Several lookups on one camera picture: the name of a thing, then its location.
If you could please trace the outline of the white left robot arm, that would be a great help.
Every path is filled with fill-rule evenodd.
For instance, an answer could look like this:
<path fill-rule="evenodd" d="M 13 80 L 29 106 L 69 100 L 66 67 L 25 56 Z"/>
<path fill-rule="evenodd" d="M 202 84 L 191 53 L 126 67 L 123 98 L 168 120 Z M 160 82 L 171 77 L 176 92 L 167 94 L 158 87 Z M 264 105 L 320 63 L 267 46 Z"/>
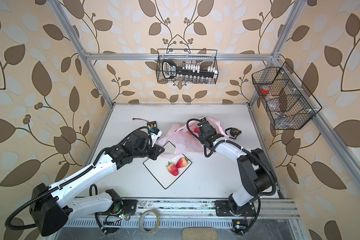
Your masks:
<path fill-rule="evenodd" d="M 6 219 L 7 230 L 38 228 L 43 237 L 60 230 L 75 217 L 109 211 L 121 201 L 114 190 L 79 199 L 75 197 L 96 181 L 111 174 L 135 158 L 156 160 L 165 149 L 156 144 L 162 132 L 157 127 L 144 126 L 128 134 L 118 144 L 102 149 L 93 163 L 50 186 L 44 183 L 33 189 L 32 198 Z"/>

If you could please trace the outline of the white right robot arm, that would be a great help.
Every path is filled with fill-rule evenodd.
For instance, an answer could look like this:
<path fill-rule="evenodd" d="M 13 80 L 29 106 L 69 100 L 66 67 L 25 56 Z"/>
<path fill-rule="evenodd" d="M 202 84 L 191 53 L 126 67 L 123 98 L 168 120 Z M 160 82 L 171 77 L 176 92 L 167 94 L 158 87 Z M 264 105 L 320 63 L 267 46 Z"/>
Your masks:
<path fill-rule="evenodd" d="M 260 197 L 276 194 L 277 177 L 262 149 L 247 150 L 225 139 L 206 118 L 190 119 L 186 128 L 202 144 L 206 158 L 219 153 L 238 164 L 241 186 L 228 198 L 228 214 L 241 216 Z"/>

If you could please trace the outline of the red fake strawberry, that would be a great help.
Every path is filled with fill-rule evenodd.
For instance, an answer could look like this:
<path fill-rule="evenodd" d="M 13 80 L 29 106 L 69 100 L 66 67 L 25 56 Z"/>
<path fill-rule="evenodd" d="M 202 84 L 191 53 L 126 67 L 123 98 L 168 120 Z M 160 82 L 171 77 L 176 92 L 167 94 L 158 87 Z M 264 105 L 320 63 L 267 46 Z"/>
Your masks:
<path fill-rule="evenodd" d="M 179 174 L 179 170 L 177 166 L 173 163 L 170 163 L 167 165 L 167 170 L 172 176 L 177 176 Z"/>
<path fill-rule="evenodd" d="M 189 160 L 185 157 L 182 157 L 176 163 L 178 169 L 185 168 L 189 164 Z"/>

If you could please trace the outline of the pink plastic bag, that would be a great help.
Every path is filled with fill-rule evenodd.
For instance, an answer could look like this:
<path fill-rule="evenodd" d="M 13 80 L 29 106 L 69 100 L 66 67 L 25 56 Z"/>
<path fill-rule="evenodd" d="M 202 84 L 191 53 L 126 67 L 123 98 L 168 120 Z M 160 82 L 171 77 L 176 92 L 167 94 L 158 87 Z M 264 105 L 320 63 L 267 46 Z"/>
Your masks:
<path fill-rule="evenodd" d="M 206 117 L 206 120 L 216 129 L 218 134 L 223 135 L 222 140 L 228 140 L 229 136 L 225 133 L 224 127 L 219 120 L 209 117 Z M 197 136 L 199 132 L 195 132 L 195 130 L 198 123 L 198 121 L 191 121 L 189 123 L 190 130 Z M 165 147 L 168 142 L 170 145 L 172 144 L 174 146 L 174 150 L 170 149 L 171 146 Z M 196 153 L 200 155 L 204 153 L 202 143 L 191 135 L 186 125 L 181 126 L 180 124 L 173 124 L 168 133 L 164 137 L 160 137 L 157 144 L 165 148 L 165 152 L 162 153 L 160 157 L 166 159 L 171 159 L 182 154 L 185 155 L 187 153 Z"/>

